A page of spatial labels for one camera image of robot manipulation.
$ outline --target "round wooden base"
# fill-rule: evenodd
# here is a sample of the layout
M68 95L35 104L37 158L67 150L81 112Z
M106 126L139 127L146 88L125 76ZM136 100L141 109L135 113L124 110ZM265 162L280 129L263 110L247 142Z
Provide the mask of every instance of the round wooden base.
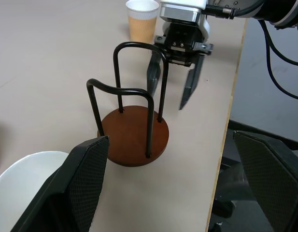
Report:
M165 150L169 138L166 121L163 119L159 123L154 112L152 154L150 158L145 157L147 108L143 106L125 106L123 113L116 109L103 119L102 126L110 140L108 159L128 167L156 160Z

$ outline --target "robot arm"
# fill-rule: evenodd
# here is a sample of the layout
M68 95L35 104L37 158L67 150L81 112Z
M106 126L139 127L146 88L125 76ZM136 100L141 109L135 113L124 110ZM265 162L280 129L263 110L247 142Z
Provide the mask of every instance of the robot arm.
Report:
M156 36L155 45L165 51L170 63L195 65L187 75L179 109L197 87L204 56L213 50L213 45L206 43L210 34L208 15L225 19L253 17L269 21L277 29L298 28L298 0L161 0L164 34ZM153 54L147 72L151 94L155 92L159 73L159 57Z

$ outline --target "paper cup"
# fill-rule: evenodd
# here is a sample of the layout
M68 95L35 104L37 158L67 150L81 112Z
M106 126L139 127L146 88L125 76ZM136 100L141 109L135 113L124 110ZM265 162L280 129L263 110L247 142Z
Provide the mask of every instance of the paper cup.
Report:
M131 0L126 6L130 40L152 43L159 4L153 0Z

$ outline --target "black metal wire frame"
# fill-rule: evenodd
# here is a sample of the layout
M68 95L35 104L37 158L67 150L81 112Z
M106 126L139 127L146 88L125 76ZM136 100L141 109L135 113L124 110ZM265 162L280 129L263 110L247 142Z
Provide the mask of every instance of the black metal wire frame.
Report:
M115 83L116 83L117 88L121 87L118 54L119 54L119 51L121 51L125 47L145 48L145 49L148 49L148 50L151 50L151 51L154 51L154 52L158 53L162 58L162 61L163 61L163 77L162 77L162 88L161 88L161 93L160 93L159 109L158 109L158 116L157 116L157 121L162 122L165 95L166 95L168 69L169 69L169 63L168 63L168 61L165 57L165 54L157 46L152 45L152 44L148 44L148 43L124 42L124 43L119 44L114 50L114 74L115 74ZM119 102L119 112L123 113L123 103L122 103L121 94L118 94L118 102Z
M150 158L151 156L151 147L152 147L152 133L153 133L153 118L154 118L154 100L151 94L141 88L120 88L120 87L112 87L105 85L104 83L96 80L90 79L86 83L86 88L90 97L94 118L97 124L97 128L99 129L99 134L101 136L105 135L104 129L102 127L101 118L99 114L99 108L97 106L96 97L94 88L96 87L106 93L115 94L118 96L122 95L135 95L142 96L148 101L148 118L147 118L147 137L146 137L146 149L145 156Z

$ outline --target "wooden base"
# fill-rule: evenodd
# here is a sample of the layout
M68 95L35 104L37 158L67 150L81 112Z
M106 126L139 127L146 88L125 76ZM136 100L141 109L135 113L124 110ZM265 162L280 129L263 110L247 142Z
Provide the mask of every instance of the wooden base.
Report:
M156 160L165 150L169 138L166 121L163 119L159 123L154 112L152 155L145 157L147 108L143 106L126 106L123 113L116 109L103 119L102 126L110 140L108 159L128 167Z

